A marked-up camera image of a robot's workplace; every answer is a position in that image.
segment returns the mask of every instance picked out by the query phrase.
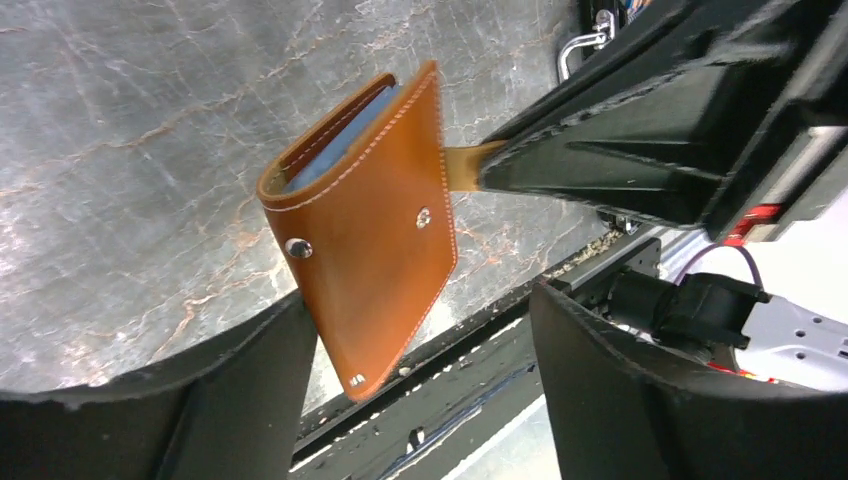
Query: wallet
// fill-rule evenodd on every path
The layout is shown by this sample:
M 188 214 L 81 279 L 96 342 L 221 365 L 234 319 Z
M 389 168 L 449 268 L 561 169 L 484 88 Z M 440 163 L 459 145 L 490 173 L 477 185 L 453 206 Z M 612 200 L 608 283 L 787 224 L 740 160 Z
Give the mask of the wallet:
M 345 393 L 385 383 L 457 263 L 450 191 L 504 142 L 444 148 L 439 74 L 383 74 L 264 171 L 257 193 Z

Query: black cylinder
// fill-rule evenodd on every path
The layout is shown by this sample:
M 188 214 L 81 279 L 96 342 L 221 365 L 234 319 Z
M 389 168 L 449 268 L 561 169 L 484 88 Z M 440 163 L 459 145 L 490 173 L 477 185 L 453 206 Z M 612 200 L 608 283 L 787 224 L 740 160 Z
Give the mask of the black cylinder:
M 610 290 L 612 320 L 653 333 L 675 288 L 671 282 L 632 270 L 621 273 Z

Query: marble tabletop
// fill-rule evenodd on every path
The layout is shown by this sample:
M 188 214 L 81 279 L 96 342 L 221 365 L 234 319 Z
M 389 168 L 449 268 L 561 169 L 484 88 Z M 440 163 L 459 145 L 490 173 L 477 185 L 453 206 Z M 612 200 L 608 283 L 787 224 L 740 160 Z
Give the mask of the marble tabletop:
M 446 143 L 554 86 L 562 0 L 3 0 L 0 389 L 98 385 L 296 288 L 264 166 L 374 75 L 440 61 Z M 460 264 L 420 345 L 605 229 L 583 207 L 453 197 Z M 341 392 L 319 346 L 306 409 Z

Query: wire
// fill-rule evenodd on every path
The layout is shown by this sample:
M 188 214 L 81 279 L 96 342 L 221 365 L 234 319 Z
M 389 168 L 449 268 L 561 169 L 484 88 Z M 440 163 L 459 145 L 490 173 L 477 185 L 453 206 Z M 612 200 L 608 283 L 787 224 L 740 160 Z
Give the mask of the wire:
M 674 284 L 680 285 L 680 282 L 683 281 L 683 277 L 685 277 L 686 274 L 689 273 L 689 270 L 691 270 L 692 267 L 694 267 L 700 259 L 704 258 L 706 254 L 724 246 L 726 245 L 712 244 L 708 245 L 707 247 L 703 248 L 701 251 L 696 253 L 695 256 L 693 256 L 688 262 L 686 262 L 686 265 L 683 266 L 683 268 L 680 270 L 680 273 L 677 274 L 677 278 L 674 280 Z M 745 258 L 745 263 L 748 264 L 748 268 L 751 270 L 751 278 L 753 278 L 754 280 L 754 285 L 763 288 L 763 277 L 760 274 L 760 268 L 757 267 L 757 261 L 754 260 L 754 256 L 751 255 L 751 252 L 749 252 L 748 249 L 745 247 L 734 246 L 733 248 L 735 248 Z

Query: white stitching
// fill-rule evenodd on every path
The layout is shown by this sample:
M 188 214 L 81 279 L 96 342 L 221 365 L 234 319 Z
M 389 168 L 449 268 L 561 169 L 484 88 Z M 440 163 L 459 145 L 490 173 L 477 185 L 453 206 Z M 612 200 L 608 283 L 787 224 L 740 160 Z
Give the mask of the white stitching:
M 398 121 L 398 120 L 400 120 L 400 119 L 401 119 L 401 117 L 403 117 L 403 116 L 406 114 L 406 112 L 409 110 L 409 107 L 411 107 L 411 106 L 412 106 L 412 104 L 413 104 L 416 100 L 418 100 L 418 97 L 420 97 L 420 96 L 421 96 L 421 93 L 423 93 L 423 92 L 424 92 L 424 89 L 425 89 L 425 88 L 427 88 L 427 85 L 429 85 L 429 84 L 430 84 L 430 81 L 432 81 L 434 77 L 435 77 L 435 73 L 431 73 L 431 74 L 429 74 L 429 75 L 427 76 L 427 78 L 426 78 L 426 79 L 425 79 L 425 81 L 421 84 L 421 86 L 420 86 L 420 87 L 418 87 L 418 90 L 416 90 L 416 91 L 415 91 L 415 93 L 412 95 L 412 98 L 410 98 L 410 99 L 409 99 L 409 100 L 408 100 L 408 101 L 407 101 L 407 102 L 403 105 L 403 107 L 401 107 L 401 109 L 400 109 L 400 110 L 398 110 L 398 112 L 397 112 L 397 113 L 395 114 L 395 116 L 391 119 L 391 121 L 389 121 L 389 123 L 388 123 L 385 127 L 383 127 L 383 130 L 381 130 L 381 131 L 380 131 L 380 133 L 379 133 L 379 134 L 377 134 L 377 136 L 376 136 L 376 137 L 374 137 L 374 140 L 372 140 L 372 141 L 371 141 L 371 143 L 368 145 L 368 147 L 365 149 L 365 151 L 364 151 L 364 152 L 362 152 L 362 155 L 360 155 L 360 156 L 359 156 L 359 158 L 357 158 L 357 159 L 356 159 L 356 161 L 355 161 L 355 162 L 353 162 L 353 164 L 351 164 L 351 166 L 347 167 L 347 170 L 345 170 L 344 172 L 342 172 L 342 174 L 341 174 L 341 175 L 339 175 L 339 176 L 338 176 L 338 178 L 336 178 L 335 180 L 333 180 L 333 183 L 331 183 L 330 185 L 328 185 L 328 186 L 327 186 L 327 188 L 325 188 L 324 190 L 321 190 L 320 192 L 316 193 L 314 196 L 312 196 L 312 197 L 310 197 L 310 198 L 307 198 L 306 200 L 304 200 L 304 201 L 302 201 L 302 202 L 300 202 L 300 203 L 298 203 L 298 204 L 296 204 L 296 205 L 292 205 L 291 207 L 285 207 L 285 208 L 269 208 L 269 207 L 267 207 L 267 206 L 263 205 L 263 207 L 265 208 L 265 210 L 267 210 L 267 211 L 269 211 L 269 212 L 290 212 L 290 211 L 292 211 L 292 210 L 297 210 L 298 208 L 304 207 L 304 206 L 309 205 L 310 203 L 312 203 L 312 202 L 314 202 L 314 201 L 318 200 L 319 198 L 321 198 L 321 197 L 323 197 L 324 195 L 326 195 L 327 193 L 329 193 L 329 192 L 330 192 L 330 190 L 332 190 L 332 189 L 334 189 L 336 186 L 338 186 L 338 185 L 339 185 L 339 183 L 341 183 L 341 181 L 345 179 L 345 177 L 347 177 L 348 175 L 350 175 L 350 173 L 351 173 L 354 169 L 356 169 L 356 167 L 358 167 L 360 163 L 362 163 L 362 161 L 363 161 L 363 160 L 364 160 L 364 159 L 368 156 L 368 154 L 369 154 L 369 153 L 371 153 L 371 150 L 373 150 L 373 149 L 374 149 L 374 147 L 375 147 L 375 146 L 377 146 L 377 144 L 378 144 L 378 143 L 380 143 L 380 140 L 382 140 L 382 139 L 383 139 L 383 137 L 385 137 L 385 136 L 386 136 L 386 134 L 387 134 L 387 133 L 389 133 L 389 130 L 391 130 L 391 129 L 392 129 L 392 127 L 394 127 L 394 126 L 395 126 L 395 124 L 397 123 L 397 121 Z M 443 182 L 444 182 L 445 184 L 447 184 L 447 180 L 446 180 L 446 179 L 444 179 L 444 178 L 443 178 Z
M 423 88 L 426 86 L 427 83 L 429 83 L 429 80 L 424 85 L 422 85 L 421 90 L 423 90 Z M 416 92 L 416 95 L 413 96 L 413 99 L 418 96 L 419 92 Z M 442 128 L 443 128 L 442 111 L 441 111 L 441 99 L 439 98 L 438 85 L 437 85 L 437 88 L 436 88 L 434 103 L 436 105 L 436 109 L 435 109 L 435 111 L 436 111 L 436 125 L 438 126 L 438 130 L 436 132 L 436 135 L 438 135 L 438 138 L 439 138 L 439 169 L 441 170 L 441 176 L 442 176 L 442 192 L 443 192 L 443 195 L 444 195 L 444 198 L 445 198 L 445 207 L 446 207 L 445 211 L 447 212 L 447 215 L 448 215 L 447 233 L 448 233 L 448 237 L 450 237 L 450 241 L 451 241 L 451 256 L 453 258 L 451 263 L 455 266 L 456 265 L 456 237 L 454 236 L 453 230 L 452 230 L 452 227 L 453 227 L 453 224 L 454 224 L 453 208 L 451 207 L 450 191 L 448 190 L 448 178 L 447 178 L 447 171 L 445 169 L 445 153 L 444 153 L 444 149 L 441 148 L 442 144 L 444 142 L 442 140 L 442 131 L 443 131 L 442 130 Z M 406 342 L 403 343 L 403 348 L 401 348 L 400 351 L 397 353 L 397 355 L 395 355 L 395 357 L 392 359 L 392 361 L 389 362 L 389 368 L 385 372 L 380 374 L 380 376 L 377 377 L 376 381 L 368 382 L 368 383 L 370 383 L 370 388 L 368 390 L 365 390 L 364 392 L 358 393 L 356 395 L 357 398 L 367 397 L 369 395 L 372 395 L 377 390 L 379 390 L 380 386 L 386 380 L 386 377 L 388 377 L 389 373 L 391 373 L 392 368 L 394 368 L 394 365 L 397 364 L 398 360 L 400 360 L 400 357 L 404 354 L 404 352 L 406 352 L 406 348 L 409 346 L 409 342 L 411 342 L 412 339 L 415 338 L 415 334 L 418 333 L 418 329 L 421 328 L 421 324 L 424 323 L 424 319 L 427 318 L 427 314 L 430 313 L 430 310 L 433 309 L 433 305 L 436 304 L 436 300 L 439 299 L 439 296 L 444 291 L 445 286 L 448 284 L 449 279 L 450 279 L 450 275 L 446 276 L 445 280 L 442 282 L 442 286 L 439 287 L 438 290 L 436 290 L 436 295 L 433 297 L 433 300 L 430 301 L 430 305 L 427 307 L 427 309 L 424 310 L 424 314 L 421 315 L 421 319 L 419 319 L 418 323 L 415 324 L 415 328 L 412 329 L 412 332 L 410 333 L 409 338 L 407 338 Z
M 373 100 L 373 99 L 374 99 L 374 97 L 376 97 L 376 96 L 377 96 L 377 95 L 378 95 L 381 91 L 382 91 L 382 89 L 377 89 L 377 90 L 375 90 L 375 91 L 371 92 L 369 95 L 366 95 L 366 96 L 362 97 L 362 100 L 360 100 L 360 101 L 359 101 L 356 105 L 354 105 L 353 107 L 351 107 L 351 109 L 350 109 L 350 110 L 348 110 L 348 112 L 347 112 L 347 113 L 345 113 L 344 115 L 342 115 L 342 117 L 341 117 L 341 118 L 339 118 L 338 120 L 336 120 L 336 123 L 334 123 L 334 124 L 330 125 L 329 127 L 327 127 L 327 128 L 324 130 L 324 133 L 322 133 L 322 134 L 321 134 L 318 138 L 316 138 L 316 139 L 315 139 L 315 141 L 314 141 L 314 142 L 312 142 L 312 144 L 311 144 L 311 145 L 309 145 L 308 147 L 306 147 L 306 150 L 304 150 L 304 151 L 303 151 L 300 155 L 298 155 L 298 157 L 297 157 L 296 159 L 294 159 L 294 161 L 289 162 L 288 164 L 286 164 L 286 165 L 284 165 L 282 168 L 280 168 L 280 171 L 285 172 L 286 170 L 288 170 L 288 169 L 290 169 L 290 168 L 294 167 L 295 165 L 297 165 L 298 163 L 300 163 L 300 161 L 301 161 L 301 160 L 303 160 L 303 158 L 304 158 L 304 157 L 306 157 L 306 154 L 307 154 L 307 153 L 309 153 L 309 151 L 310 151 L 310 150 L 312 150 L 312 148 L 313 148 L 315 145 L 317 145 L 317 144 L 318 144 L 318 142 L 320 142 L 320 141 L 321 141 L 324 137 L 326 137 L 326 136 L 327 136 L 330 132 L 332 132 L 332 131 L 333 131 L 333 129 L 334 129 L 334 128 L 336 128 L 336 126 L 338 126 L 338 124 L 340 124 L 340 123 L 342 123 L 343 121 L 345 121 L 345 119 L 347 119 L 348 117 L 350 117 L 350 116 L 351 116 L 351 115 L 353 115 L 354 113 L 358 113 L 358 112 L 357 112 L 357 110 L 359 109 L 359 107 L 361 107 L 361 106 L 362 106 L 362 104 L 364 104 L 364 103 L 366 103 L 366 102 L 369 102 L 369 101 Z

